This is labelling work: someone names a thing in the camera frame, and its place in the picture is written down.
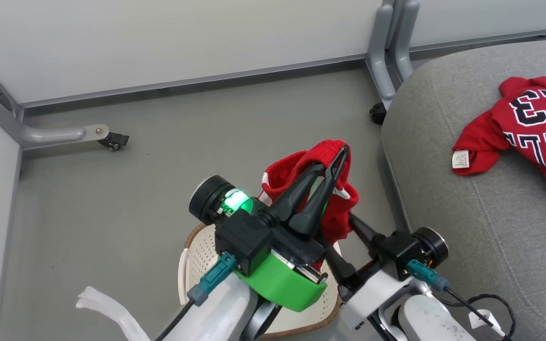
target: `black cable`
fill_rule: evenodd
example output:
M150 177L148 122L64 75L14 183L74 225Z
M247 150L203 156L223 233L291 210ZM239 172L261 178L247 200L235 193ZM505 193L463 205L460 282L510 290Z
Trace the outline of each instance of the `black cable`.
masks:
M189 311L189 309L191 309L194 303L195 301L189 300L187 304L184 307L182 307L182 310L180 311L180 313L178 313L178 315L174 317L174 319L170 322L170 324L153 341L162 341L163 339L165 339L165 337L168 334L170 334L172 329L176 327L176 324L178 324L178 322L180 322L180 320L182 320L182 318L187 314L187 312Z
M450 295L452 295L454 298L456 298L459 301L459 303L449 302L449 301L446 301L446 300L442 300L440 298L438 298L437 300L442 302L443 304L445 304L447 306L453 306L453 307L466 306L466 308L470 309L471 311L473 311L474 308L470 304L473 304L474 302L477 302L477 301L479 301L479 300L481 300L483 298L494 298L495 300L498 300L499 302L504 304L507 307L507 311L509 312L509 317L511 318L511 329L509 330L509 333L507 335L505 335L503 340L504 341L511 341L511 336L513 336L513 333L515 333L515 328L516 328L516 322L517 321L516 321L515 313L513 312L513 309L511 308L509 303L507 303L507 301L505 301L501 296L493 295L493 294L481 294L481 295L473 296L472 298L469 298L468 300L464 301L456 293L454 293L454 292L450 293L448 290L446 290L446 292L449 293Z

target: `gray ottoman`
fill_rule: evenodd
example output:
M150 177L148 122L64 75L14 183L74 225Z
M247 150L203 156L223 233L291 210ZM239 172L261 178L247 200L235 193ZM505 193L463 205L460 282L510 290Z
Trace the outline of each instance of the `gray ottoman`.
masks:
M503 153L482 175L451 170L451 147L462 129L501 98L498 86L510 76L546 76L546 41L479 48L425 64L399 89L382 139L410 228L432 227L449 244L440 273L464 298L505 298L517 317L514 341L546 341L546 179L516 151ZM486 299L475 306L492 307L509 330L503 305ZM471 330L466 308L451 312ZM500 339L487 327L472 334Z

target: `laundry basket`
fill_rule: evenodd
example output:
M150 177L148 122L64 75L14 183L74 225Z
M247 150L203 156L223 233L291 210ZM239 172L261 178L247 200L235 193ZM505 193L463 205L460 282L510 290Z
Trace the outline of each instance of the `laundry basket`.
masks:
M337 242L334 249L340 253ZM214 250L214 225L200 224L189 235L178 262L178 296L181 304L189 301L187 292L193 285L199 283L201 276L216 263L217 259L218 255ZM328 287L319 300L300 313L282 308L261 340L312 332L323 328L336 318L340 311L337 284L326 262L321 265L321 272L327 272L330 276L327 279Z

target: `red garment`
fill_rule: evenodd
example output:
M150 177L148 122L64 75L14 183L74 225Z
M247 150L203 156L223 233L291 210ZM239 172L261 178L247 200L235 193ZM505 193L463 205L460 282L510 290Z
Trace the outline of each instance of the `red garment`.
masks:
M546 77L511 77L499 87L503 98L467 125L453 151L468 149L470 166L459 175L485 172L499 151L514 147L546 175Z
M258 199L270 205L313 162L320 162L326 167L329 166L345 144L341 140L325 140L309 151L294 153L270 165L264 171L263 192ZM346 238L347 233L351 231L349 212L359 201L357 190L347 183L349 168L351 168L351 154L347 156L345 167L340 173L340 177L338 177L334 194L332 194L326 211L321 218L321 230L330 244Z

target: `glowing green led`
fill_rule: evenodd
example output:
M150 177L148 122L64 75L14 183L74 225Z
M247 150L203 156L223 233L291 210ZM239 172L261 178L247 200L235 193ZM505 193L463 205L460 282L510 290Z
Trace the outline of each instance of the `glowing green led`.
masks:
M247 212L252 212L253 206L254 203L252 203L249 196L237 190L223 201L222 209L229 214L234 214L240 208Z

